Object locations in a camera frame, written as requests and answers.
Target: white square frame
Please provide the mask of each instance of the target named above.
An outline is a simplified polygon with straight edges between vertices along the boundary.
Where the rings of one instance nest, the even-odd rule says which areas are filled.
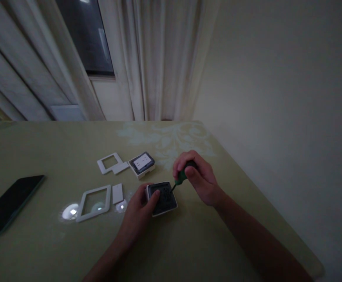
[[[86,196],[88,194],[91,194],[91,193],[94,193],[94,192],[98,192],[98,191],[104,190],[104,189],[107,190],[107,194],[105,196],[105,206],[104,206],[104,208],[102,208],[101,210],[98,210],[98,211],[94,211],[94,212],[90,212],[90,213],[87,213],[85,215],[82,215],[83,207],[84,207],[85,201],[86,201]],[[90,218],[95,217],[95,216],[97,216],[99,214],[102,214],[102,213],[105,213],[105,212],[109,211],[110,201],[111,201],[111,185],[106,185],[106,186],[103,186],[103,187],[99,187],[99,188],[96,188],[96,189],[92,189],[92,190],[86,191],[85,193],[83,193],[80,206],[78,207],[78,213],[77,213],[76,222],[85,221],[86,219],[90,219]]]
[[[103,160],[108,159],[109,157],[112,157],[112,156],[115,157],[115,159],[116,159],[116,161],[117,161],[117,164],[115,164],[115,165],[113,165],[113,166],[111,166],[111,167],[109,167],[109,168],[105,168],[105,166],[104,166],[104,164],[103,164]],[[98,163],[98,166],[99,166],[99,168],[100,168],[101,173],[102,173],[102,174],[107,174],[107,173],[109,173],[115,166],[121,165],[121,164],[123,163],[123,161],[122,161],[121,158],[119,157],[119,154],[118,154],[118,153],[113,153],[113,154],[110,154],[110,155],[108,155],[108,156],[106,156],[106,157],[104,157],[104,158],[98,160],[97,163]]]

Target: window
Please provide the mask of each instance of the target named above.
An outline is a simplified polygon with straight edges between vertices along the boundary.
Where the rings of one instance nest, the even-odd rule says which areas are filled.
[[[88,75],[114,76],[98,0],[56,0]]]

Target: phone screen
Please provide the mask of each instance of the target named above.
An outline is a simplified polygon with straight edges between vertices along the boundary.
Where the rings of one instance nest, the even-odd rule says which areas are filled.
[[[44,175],[20,178],[0,197],[0,233],[15,218],[43,179]]]

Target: green tablecloth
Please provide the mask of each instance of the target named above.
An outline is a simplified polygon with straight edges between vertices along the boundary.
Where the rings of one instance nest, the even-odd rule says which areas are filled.
[[[323,266],[237,163],[200,122],[0,123],[0,196],[18,178],[45,182],[0,236],[0,281],[78,281],[113,241],[123,219],[109,212],[76,223],[62,218],[83,192],[123,184],[128,201],[144,182],[172,179],[172,164],[195,149],[218,183],[266,226],[313,276]],[[141,181],[130,169],[102,175],[97,160],[117,152],[128,161],[147,151],[157,168]],[[188,181],[176,188],[178,209],[156,217],[119,271],[126,280],[259,280],[213,208]]]

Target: screwdriver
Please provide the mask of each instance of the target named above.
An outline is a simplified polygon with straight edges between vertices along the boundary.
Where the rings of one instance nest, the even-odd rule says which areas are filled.
[[[197,169],[197,165],[195,164],[194,161],[187,161],[185,164],[185,167],[182,171],[179,172],[179,174],[177,175],[177,180],[175,180],[175,185],[173,186],[172,190],[170,193],[172,193],[172,191],[176,188],[177,185],[181,185],[183,183],[184,180],[187,179],[186,175],[185,175],[185,169],[188,166],[192,166],[195,169]]]

